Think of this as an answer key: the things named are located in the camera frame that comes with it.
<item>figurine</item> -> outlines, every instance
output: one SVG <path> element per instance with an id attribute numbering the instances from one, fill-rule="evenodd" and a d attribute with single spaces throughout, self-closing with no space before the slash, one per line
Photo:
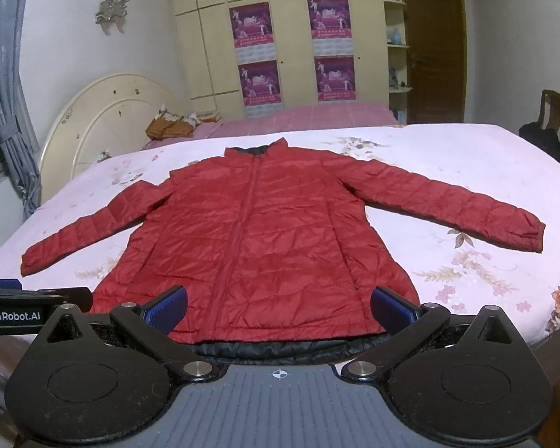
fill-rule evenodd
<path id="1" fill-rule="evenodd" d="M 402 37 L 397 28 L 395 28 L 394 31 L 392 32 L 391 41 L 394 45 L 402 45 Z"/>
<path id="2" fill-rule="evenodd" d="M 389 76 L 389 86 L 392 89 L 398 89 L 398 77 L 396 76 L 396 69 L 391 67 L 388 71 L 388 76 Z"/>

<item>white headboard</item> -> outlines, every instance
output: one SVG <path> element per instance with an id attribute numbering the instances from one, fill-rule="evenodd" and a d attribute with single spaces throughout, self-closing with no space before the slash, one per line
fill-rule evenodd
<path id="1" fill-rule="evenodd" d="M 42 203 L 103 153 L 118 156 L 141 150 L 147 126 L 164 105 L 183 114 L 166 89 L 136 74 L 115 74 L 79 92 L 52 126 L 39 162 Z"/>

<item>gray curtain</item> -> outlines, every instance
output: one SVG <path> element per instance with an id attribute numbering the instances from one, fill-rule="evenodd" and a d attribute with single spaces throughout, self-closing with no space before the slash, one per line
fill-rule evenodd
<path id="1" fill-rule="evenodd" d="M 21 104 L 18 69 L 24 8 L 25 0 L 0 0 L 0 147 L 26 219 L 39 206 L 40 176 L 33 144 L 21 133 L 26 108 Z"/>

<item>wall lamp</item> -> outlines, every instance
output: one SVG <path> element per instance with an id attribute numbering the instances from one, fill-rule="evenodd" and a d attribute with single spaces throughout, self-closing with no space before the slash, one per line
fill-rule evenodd
<path id="1" fill-rule="evenodd" d="M 96 13 L 96 23 L 104 23 L 123 19 L 127 16 L 129 0 L 104 0 L 100 3 L 100 11 Z"/>

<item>bed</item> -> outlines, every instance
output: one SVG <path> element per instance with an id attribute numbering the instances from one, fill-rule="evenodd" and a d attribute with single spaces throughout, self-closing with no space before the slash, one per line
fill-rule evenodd
<path id="1" fill-rule="evenodd" d="M 137 74 L 107 76 L 79 91 L 52 125 L 42 150 L 42 202 L 92 164 L 140 150 L 160 109 L 186 111 L 163 86 Z"/>
<path id="2" fill-rule="evenodd" d="M 154 96 L 153 103 L 159 97 Z M 0 248 L 0 278 L 20 278 L 21 255 L 29 246 L 75 219 L 96 212 L 137 180 L 158 184 L 172 169 L 221 156 L 227 147 L 257 147 L 284 137 L 290 146 L 331 150 L 360 160 L 380 160 L 486 193 L 536 214 L 547 225 L 543 254 L 499 248 L 443 225 L 367 208 L 369 222 L 409 273 L 422 302 L 437 302 L 460 314 L 475 314 L 486 304 L 499 305 L 524 339 L 534 345 L 560 331 L 560 164 L 493 125 L 391 124 L 344 128 L 339 123 L 332 120 L 331 129 L 326 130 L 184 140 L 96 160 L 83 169 L 75 168 L 79 161 L 75 162 L 74 157 L 78 153 L 71 153 L 68 159 L 61 154 L 60 163 L 54 160 L 55 165 L 44 159 L 42 178 L 47 173 L 48 177 L 60 177 L 64 184 L 57 191 L 54 185 L 52 196 L 44 196 L 37 212 Z M 61 126 L 66 127 L 67 122 L 58 122 L 53 136 L 60 133 Z M 86 128 L 96 126 L 91 119 L 85 124 Z M 75 136 L 82 136 L 82 132 L 70 134 L 69 140 L 76 142 Z M 51 148 L 61 142 L 52 139 L 49 143 Z M 135 146 L 139 149 L 144 144 Z M 110 146 L 106 140 L 87 153 L 95 156 L 104 146 Z M 44 156 L 51 153 L 54 151 L 47 149 Z M 58 175 L 51 169 L 56 164 L 64 174 Z M 69 175 L 74 180 L 62 178 Z M 22 278 L 24 289 L 95 289 L 121 257 L 134 229 L 121 231 L 45 271 Z M 0 388 L 33 338 L 0 337 Z"/>
<path id="3" fill-rule="evenodd" d="M 202 123 L 188 138 L 151 140 L 145 150 L 182 141 L 267 135 L 288 131 L 331 130 L 333 128 L 367 128 L 398 125 L 388 106 L 351 103 L 324 104 L 284 109 L 267 118 Z"/>

